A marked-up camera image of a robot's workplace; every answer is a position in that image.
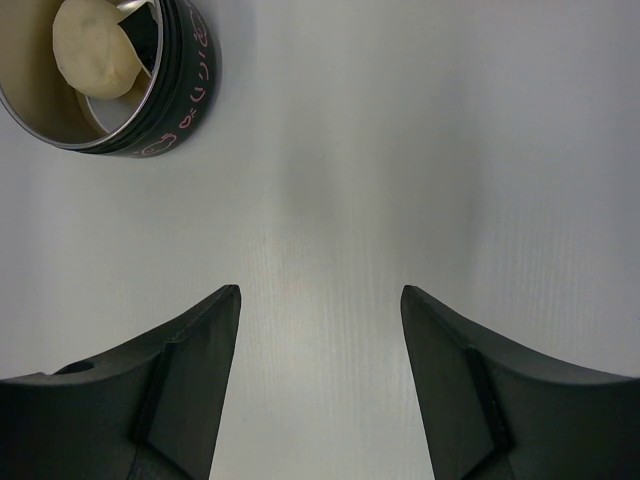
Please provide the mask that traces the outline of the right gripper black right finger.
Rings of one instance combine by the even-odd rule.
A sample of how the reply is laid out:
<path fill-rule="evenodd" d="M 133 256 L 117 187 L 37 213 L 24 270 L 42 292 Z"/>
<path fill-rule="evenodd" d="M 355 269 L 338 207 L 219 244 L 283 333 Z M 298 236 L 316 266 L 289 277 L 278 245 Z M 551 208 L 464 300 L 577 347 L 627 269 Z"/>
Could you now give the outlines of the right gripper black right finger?
<path fill-rule="evenodd" d="M 438 479 L 635 479 L 639 382 L 532 350 L 415 286 L 401 316 Z"/>

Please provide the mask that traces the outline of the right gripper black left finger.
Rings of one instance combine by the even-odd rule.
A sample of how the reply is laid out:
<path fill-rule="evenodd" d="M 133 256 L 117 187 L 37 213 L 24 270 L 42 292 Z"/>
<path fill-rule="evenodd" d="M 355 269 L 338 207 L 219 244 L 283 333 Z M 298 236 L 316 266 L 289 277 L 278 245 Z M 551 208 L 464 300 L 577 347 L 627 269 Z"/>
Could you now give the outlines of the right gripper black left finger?
<path fill-rule="evenodd" d="M 236 345 L 241 292 L 52 374 L 1 383 L 5 479 L 206 479 Z"/>

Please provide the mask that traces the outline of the round cream rice cake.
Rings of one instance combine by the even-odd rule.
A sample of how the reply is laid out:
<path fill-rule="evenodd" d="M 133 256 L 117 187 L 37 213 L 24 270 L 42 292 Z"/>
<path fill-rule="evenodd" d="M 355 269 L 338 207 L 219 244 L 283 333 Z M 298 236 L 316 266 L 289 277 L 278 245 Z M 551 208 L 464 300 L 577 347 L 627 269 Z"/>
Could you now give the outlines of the round cream rice cake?
<path fill-rule="evenodd" d="M 81 94 L 112 100 L 133 87 L 142 65 L 120 27 L 123 13 L 103 0 L 66 0 L 52 27 L 59 72 Z"/>

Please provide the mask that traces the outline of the green sushi roll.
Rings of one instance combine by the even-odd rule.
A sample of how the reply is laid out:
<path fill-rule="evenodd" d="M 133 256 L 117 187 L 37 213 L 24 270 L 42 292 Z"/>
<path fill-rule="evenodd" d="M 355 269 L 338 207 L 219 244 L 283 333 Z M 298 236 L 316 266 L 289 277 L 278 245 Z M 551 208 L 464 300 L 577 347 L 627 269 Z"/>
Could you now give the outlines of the green sushi roll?
<path fill-rule="evenodd" d="M 117 5 L 124 15 L 120 28 L 131 42 L 143 71 L 148 77 L 153 73 L 159 44 L 159 25 L 156 5 L 153 1 L 122 1 Z"/>

